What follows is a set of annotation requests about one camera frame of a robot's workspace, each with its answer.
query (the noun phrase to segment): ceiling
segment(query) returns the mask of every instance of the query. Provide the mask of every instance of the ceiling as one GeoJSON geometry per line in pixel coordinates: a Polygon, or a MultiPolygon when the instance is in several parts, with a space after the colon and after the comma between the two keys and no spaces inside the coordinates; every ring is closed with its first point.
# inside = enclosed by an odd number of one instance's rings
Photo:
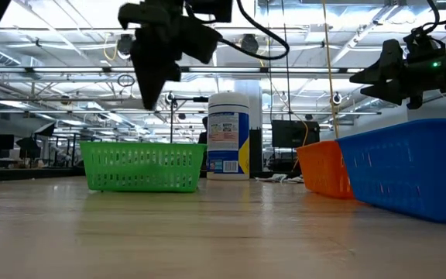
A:
{"type": "MultiPolygon", "coordinates": [[[[117,20],[118,9],[126,2],[136,1],[13,0],[0,22],[0,67],[5,67],[0,68],[0,98],[32,98],[35,101],[1,101],[0,109],[41,111],[37,114],[39,117],[72,120],[60,124],[67,129],[89,127],[95,131],[106,131],[94,132],[105,139],[121,136],[126,140],[143,137],[166,141],[170,134],[170,124],[167,122],[169,113],[79,112],[134,109],[140,105],[141,97],[136,84],[125,88],[118,84],[118,77],[122,74],[135,77],[130,68],[131,62],[115,53],[116,41],[120,36],[134,32],[133,28],[123,30],[117,20]],[[36,69],[59,67],[64,70],[13,72],[9,65],[36,69]],[[89,67],[99,68],[88,71],[89,67]],[[105,73],[101,67],[113,67],[118,71],[105,73]],[[49,101],[63,96],[90,101],[70,104],[49,101]]],[[[234,91],[235,84],[241,80],[256,80],[259,81],[262,93],[267,95],[263,98],[265,105],[269,105],[266,111],[271,103],[274,112],[286,109],[282,102],[283,96],[280,99],[276,91],[290,92],[291,107],[297,112],[295,117],[329,111],[330,81],[327,71],[323,69],[328,64],[321,1],[284,0],[283,6],[282,1],[278,0],[244,3],[245,10],[256,21],[286,39],[291,48],[288,57],[271,62],[260,61],[220,45],[209,65],[184,56],[178,62],[180,66],[189,69],[183,74],[183,82],[167,82],[164,94],[171,92],[179,98],[210,96],[234,91]],[[240,70],[229,70],[226,67],[239,67],[240,70]],[[259,73],[261,67],[269,67],[271,77],[259,73]],[[283,70],[285,67],[292,72],[289,78],[286,69],[283,70]]],[[[384,102],[374,102],[360,95],[361,87],[359,84],[351,84],[347,73],[376,62],[384,40],[397,39],[402,43],[412,28],[433,21],[434,16],[426,0],[331,0],[327,3],[331,66],[337,71],[348,71],[345,74],[334,72],[332,76],[333,91],[344,97],[341,108],[346,112],[376,112],[386,107],[384,102]]],[[[446,19],[446,0],[437,1],[437,4],[441,18],[446,19]]],[[[225,39],[238,43],[242,34],[251,33],[256,35],[260,53],[277,55],[283,52],[277,42],[269,40],[246,22],[236,5],[232,16],[232,23],[212,26],[225,39]]],[[[432,34],[446,43],[443,27],[438,27],[432,34]]],[[[169,109],[162,99],[158,110],[169,109]]],[[[179,108],[180,112],[206,109],[204,103],[194,102],[185,102],[179,108]]],[[[175,122],[180,130],[176,131],[174,141],[197,140],[202,129],[203,114],[187,113],[183,120],[177,116],[175,122]]],[[[325,124],[325,129],[328,128],[327,115],[316,115],[315,118],[325,124]]],[[[269,117],[264,117],[263,122],[269,123],[269,117]]]]}

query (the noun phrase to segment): yellow label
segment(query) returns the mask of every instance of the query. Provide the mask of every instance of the yellow label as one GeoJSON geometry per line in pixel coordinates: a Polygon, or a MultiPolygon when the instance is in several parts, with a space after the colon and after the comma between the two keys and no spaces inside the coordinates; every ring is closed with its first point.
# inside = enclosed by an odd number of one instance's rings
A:
{"type": "Polygon", "coordinates": [[[238,151],[238,164],[244,174],[249,174],[249,138],[242,144],[242,147],[238,151]]]}

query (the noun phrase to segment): orange basket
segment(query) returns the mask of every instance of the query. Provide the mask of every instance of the orange basket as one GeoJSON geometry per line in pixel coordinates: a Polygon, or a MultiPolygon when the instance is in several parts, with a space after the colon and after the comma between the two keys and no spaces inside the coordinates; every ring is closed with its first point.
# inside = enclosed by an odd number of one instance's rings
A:
{"type": "Polygon", "coordinates": [[[332,198],[354,198],[337,142],[302,146],[297,156],[307,189],[332,198]]]}

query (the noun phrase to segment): disinfecting wipes container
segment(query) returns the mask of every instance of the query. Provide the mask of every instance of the disinfecting wipes container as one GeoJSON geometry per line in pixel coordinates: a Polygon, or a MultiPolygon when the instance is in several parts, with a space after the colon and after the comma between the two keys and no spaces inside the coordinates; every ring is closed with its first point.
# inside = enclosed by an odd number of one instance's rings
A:
{"type": "Polygon", "coordinates": [[[209,98],[208,179],[249,179],[249,98],[220,93],[209,98]]]}

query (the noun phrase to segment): plastic basket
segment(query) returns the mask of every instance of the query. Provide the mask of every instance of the plastic basket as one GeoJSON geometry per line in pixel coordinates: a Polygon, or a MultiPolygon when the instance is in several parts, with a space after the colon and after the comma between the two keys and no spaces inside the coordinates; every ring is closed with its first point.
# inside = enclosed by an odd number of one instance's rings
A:
{"type": "Polygon", "coordinates": [[[446,222],[446,119],[426,119],[339,139],[355,197],[446,222]]]}
{"type": "Polygon", "coordinates": [[[197,189],[204,144],[81,143],[89,189],[178,191],[197,189]]]}
{"type": "Polygon", "coordinates": [[[354,198],[337,142],[303,146],[297,154],[307,189],[332,198],[354,198]]]}

